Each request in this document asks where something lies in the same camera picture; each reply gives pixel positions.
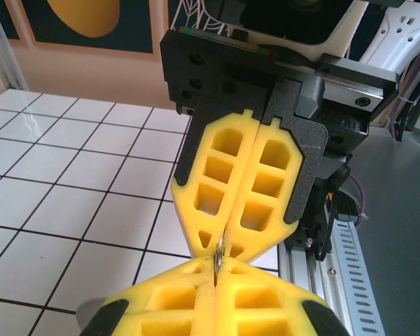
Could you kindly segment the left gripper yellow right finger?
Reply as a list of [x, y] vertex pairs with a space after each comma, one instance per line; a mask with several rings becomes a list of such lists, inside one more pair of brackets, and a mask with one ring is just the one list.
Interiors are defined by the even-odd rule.
[[348, 335], [325, 300], [245, 262], [223, 257], [216, 335]]

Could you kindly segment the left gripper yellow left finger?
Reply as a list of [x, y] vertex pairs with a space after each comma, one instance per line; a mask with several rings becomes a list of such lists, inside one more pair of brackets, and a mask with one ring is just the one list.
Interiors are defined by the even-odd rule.
[[214, 259], [193, 258], [106, 298], [81, 335], [211, 335]]

